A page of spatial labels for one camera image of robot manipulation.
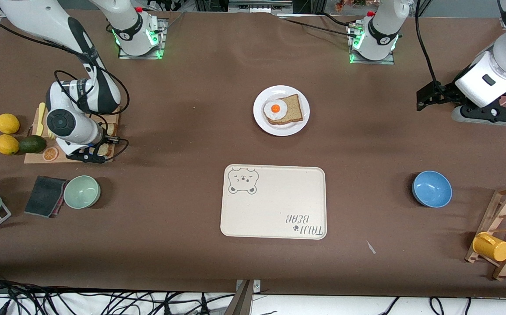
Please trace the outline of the metal clamp bracket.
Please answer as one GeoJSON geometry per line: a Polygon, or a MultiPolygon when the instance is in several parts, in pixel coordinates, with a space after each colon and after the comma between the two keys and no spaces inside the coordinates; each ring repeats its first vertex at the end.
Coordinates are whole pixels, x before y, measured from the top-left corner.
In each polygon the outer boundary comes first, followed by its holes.
{"type": "Polygon", "coordinates": [[[236,293],[224,315],[250,315],[253,295],[260,293],[261,280],[237,280],[236,293]]]}

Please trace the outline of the blue bowl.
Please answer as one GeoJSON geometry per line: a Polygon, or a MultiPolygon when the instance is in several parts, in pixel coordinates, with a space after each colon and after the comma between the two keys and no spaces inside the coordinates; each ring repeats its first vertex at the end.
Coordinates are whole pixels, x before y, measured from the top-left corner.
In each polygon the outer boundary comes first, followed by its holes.
{"type": "Polygon", "coordinates": [[[417,202],[435,209],[446,206],[453,196],[451,183],[447,177],[435,170],[417,174],[411,189],[417,202]]]}

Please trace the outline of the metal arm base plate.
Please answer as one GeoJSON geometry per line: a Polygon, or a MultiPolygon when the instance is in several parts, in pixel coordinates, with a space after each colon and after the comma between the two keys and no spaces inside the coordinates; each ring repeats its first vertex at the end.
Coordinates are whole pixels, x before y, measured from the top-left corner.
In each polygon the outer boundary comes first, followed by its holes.
{"type": "Polygon", "coordinates": [[[119,59],[160,60],[163,58],[169,21],[148,15],[143,19],[141,29],[132,38],[127,33],[121,36],[113,32],[119,46],[119,59]]]}
{"type": "Polygon", "coordinates": [[[394,56],[392,51],[390,51],[389,54],[381,60],[367,59],[363,57],[359,51],[357,51],[356,48],[359,48],[361,42],[365,38],[362,26],[359,26],[356,23],[349,23],[349,26],[346,27],[346,30],[347,34],[354,35],[348,40],[350,64],[359,63],[372,65],[394,65],[394,56]]]}

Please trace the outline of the yellow mug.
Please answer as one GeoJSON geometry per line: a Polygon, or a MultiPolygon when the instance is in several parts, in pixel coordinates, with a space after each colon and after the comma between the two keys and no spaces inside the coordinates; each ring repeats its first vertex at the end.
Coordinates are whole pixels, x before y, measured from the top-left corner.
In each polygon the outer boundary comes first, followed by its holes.
{"type": "Polygon", "coordinates": [[[479,255],[501,262],[506,260],[506,241],[503,241],[487,232],[475,236],[471,245],[473,251],[479,255]]]}

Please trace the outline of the beige bear print tray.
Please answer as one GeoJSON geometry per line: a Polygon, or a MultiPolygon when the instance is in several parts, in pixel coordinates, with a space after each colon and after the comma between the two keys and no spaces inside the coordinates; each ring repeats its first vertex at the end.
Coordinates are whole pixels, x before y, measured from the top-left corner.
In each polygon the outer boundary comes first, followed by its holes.
{"type": "Polygon", "coordinates": [[[324,171],[317,167],[228,165],[224,171],[220,230],[227,237],[325,238],[324,171]]]}

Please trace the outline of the dark grey sponge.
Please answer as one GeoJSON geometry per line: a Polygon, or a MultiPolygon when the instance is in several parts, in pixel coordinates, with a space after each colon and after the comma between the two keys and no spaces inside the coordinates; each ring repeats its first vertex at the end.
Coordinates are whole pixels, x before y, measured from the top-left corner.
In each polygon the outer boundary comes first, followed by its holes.
{"type": "Polygon", "coordinates": [[[67,183],[65,179],[38,176],[24,213],[44,218],[56,216],[63,204],[67,183]]]}

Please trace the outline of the yellow lemon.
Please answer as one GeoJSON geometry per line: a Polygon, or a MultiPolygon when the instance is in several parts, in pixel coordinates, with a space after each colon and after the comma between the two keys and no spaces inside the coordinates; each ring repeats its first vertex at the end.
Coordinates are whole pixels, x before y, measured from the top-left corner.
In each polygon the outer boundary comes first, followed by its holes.
{"type": "Polygon", "coordinates": [[[0,132],[3,134],[15,134],[21,127],[19,119],[10,113],[0,115],[0,132]]]}
{"type": "Polygon", "coordinates": [[[19,141],[9,134],[0,135],[0,153],[3,155],[15,155],[20,151],[19,141]]]}

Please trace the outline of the wooden cutting board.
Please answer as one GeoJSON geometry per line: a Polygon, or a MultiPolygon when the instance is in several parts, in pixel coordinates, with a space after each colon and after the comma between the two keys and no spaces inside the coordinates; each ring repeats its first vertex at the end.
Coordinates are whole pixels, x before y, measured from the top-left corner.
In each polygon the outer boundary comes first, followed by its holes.
{"type": "MultiPolygon", "coordinates": [[[[89,116],[89,118],[91,118],[92,120],[95,120],[98,124],[101,124],[103,126],[104,122],[106,123],[115,123],[117,124],[117,132],[118,132],[118,129],[119,129],[119,118],[120,116],[119,115],[107,115],[104,117],[104,120],[100,119],[99,117],[97,117],[96,115],[87,115],[89,116]]],[[[32,134],[35,134],[36,133],[36,121],[37,121],[37,118],[38,118],[38,110],[36,110],[35,112],[35,116],[34,116],[34,120],[33,120],[33,123],[32,123],[32,134]]],[[[25,164],[57,164],[57,163],[77,163],[77,161],[74,161],[74,160],[68,160],[66,158],[66,154],[63,152],[63,150],[61,150],[61,148],[59,147],[58,145],[58,137],[56,136],[56,139],[51,141],[48,139],[48,134],[47,134],[47,123],[46,123],[46,120],[44,120],[44,126],[45,126],[45,129],[44,129],[44,132],[43,132],[43,135],[42,137],[45,138],[45,140],[47,141],[47,148],[49,147],[57,147],[59,150],[60,150],[60,155],[59,157],[55,160],[55,161],[52,161],[50,163],[48,162],[45,162],[43,161],[43,158],[42,158],[42,154],[44,151],[38,153],[38,154],[25,154],[25,159],[24,159],[24,163],[25,164]]]]}

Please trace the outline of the toy fried egg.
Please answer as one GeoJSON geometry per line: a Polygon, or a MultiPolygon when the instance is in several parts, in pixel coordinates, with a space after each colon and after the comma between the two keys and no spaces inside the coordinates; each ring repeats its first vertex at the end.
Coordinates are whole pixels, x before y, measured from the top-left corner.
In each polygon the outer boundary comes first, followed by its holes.
{"type": "Polygon", "coordinates": [[[263,106],[263,113],[270,124],[278,124],[278,121],[287,115],[288,106],[281,99],[267,101],[263,106]]]}

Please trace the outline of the yellow plastic knife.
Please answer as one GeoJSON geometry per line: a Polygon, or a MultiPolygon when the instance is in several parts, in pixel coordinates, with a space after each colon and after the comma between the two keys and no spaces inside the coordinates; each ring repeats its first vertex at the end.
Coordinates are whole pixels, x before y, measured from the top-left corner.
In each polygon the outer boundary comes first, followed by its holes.
{"type": "Polygon", "coordinates": [[[45,129],[44,126],[45,112],[46,112],[46,104],[45,102],[41,102],[38,107],[38,118],[36,121],[36,130],[35,130],[35,135],[39,137],[42,137],[45,129]]]}

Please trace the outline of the pale green bowl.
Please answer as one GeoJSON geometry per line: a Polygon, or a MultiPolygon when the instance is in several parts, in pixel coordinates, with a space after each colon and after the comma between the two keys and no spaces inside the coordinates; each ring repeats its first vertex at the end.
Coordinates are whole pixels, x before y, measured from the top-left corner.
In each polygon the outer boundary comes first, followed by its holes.
{"type": "Polygon", "coordinates": [[[81,175],[67,183],[63,200],[72,209],[86,209],[93,206],[100,195],[101,187],[95,178],[81,175]]]}

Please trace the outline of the dark green avocado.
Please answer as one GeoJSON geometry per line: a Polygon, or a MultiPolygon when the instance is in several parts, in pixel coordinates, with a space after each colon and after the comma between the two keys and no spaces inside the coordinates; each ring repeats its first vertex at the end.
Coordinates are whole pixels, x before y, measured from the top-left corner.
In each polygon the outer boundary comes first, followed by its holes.
{"type": "Polygon", "coordinates": [[[26,154],[38,154],[47,147],[45,138],[33,134],[19,141],[19,151],[26,154]]]}

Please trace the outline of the white round plate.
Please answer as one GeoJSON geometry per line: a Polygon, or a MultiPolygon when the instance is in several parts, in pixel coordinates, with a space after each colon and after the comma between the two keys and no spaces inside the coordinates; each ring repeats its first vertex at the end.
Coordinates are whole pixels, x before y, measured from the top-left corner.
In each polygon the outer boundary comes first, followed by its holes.
{"type": "Polygon", "coordinates": [[[310,106],[307,98],[296,88],[285,85],[277,85],[266,88],[261,93],[259,93],[253,104],[253,116],[257,125],[263,131],[272,134],[273,136],[291,136],[301,131],[307,125],[310,117],[310,106]],[[263,113],[263,106],[265,102],[268,100],[273,100],[275,98],[287,97],[293,94],[299,95],[303,112],[303,121],[284,125],[270,124],[263,113]]]}

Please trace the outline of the brown bread slice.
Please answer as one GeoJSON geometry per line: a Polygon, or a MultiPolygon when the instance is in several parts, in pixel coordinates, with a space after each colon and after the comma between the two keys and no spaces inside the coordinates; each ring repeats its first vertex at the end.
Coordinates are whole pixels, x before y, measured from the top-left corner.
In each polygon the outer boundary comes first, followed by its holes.
{"type": "MultiPolygon", "coordinates": [[[[117,133],[117,124],[107,123],[107,135],[115,136],[116,133],[117,133]]],[[[99,156],[105,156],[107,158],[110,155],[112,155],[113,148],[114,148],[114,145],[111,147],[102,146],[102,147],[99,147],[99,150],[95,151],[94,153],[96,153],[99,156]]]]}
{"type": "Polygon", "coordinates": [[[290,124],[290,123],[297,123],[300,121],[303,121],[303,112],[301,108],[301,102],[298,94],[293,94],[287,97],[282,98],[275,98],[283,100],[287,106],[288,106],[288,113],[283,118],[280,119],[278,124],[273,125],[284,125],[284,124],[290,124]]]}

